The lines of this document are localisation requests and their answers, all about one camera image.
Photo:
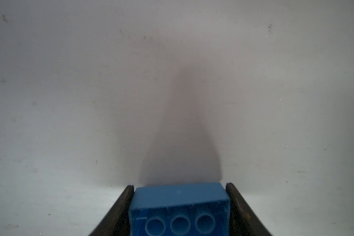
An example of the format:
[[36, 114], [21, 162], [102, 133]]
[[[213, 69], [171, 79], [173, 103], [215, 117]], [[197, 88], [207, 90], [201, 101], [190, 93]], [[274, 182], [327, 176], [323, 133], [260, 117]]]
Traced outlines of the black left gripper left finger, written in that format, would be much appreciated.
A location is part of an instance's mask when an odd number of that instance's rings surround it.
[[128, 185], [89, 236], [129, 236], [128, 211], [134, 192], [134, 186]]

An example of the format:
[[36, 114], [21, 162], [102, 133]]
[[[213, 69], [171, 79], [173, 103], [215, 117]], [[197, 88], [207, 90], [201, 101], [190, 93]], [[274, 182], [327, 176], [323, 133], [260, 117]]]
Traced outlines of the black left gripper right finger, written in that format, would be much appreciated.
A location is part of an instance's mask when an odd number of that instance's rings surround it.
[[233, 183], [226, 184], [231, 199], [230, 236], [272, 236]]

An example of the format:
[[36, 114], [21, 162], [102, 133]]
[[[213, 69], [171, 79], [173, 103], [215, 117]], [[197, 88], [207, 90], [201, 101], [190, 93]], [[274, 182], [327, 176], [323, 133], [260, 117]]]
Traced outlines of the blue lego brick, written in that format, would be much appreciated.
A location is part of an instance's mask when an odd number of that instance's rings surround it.
[[129, 207], [132, 236], [227, 236], [230, 197], [221, 183], [139, 187]]

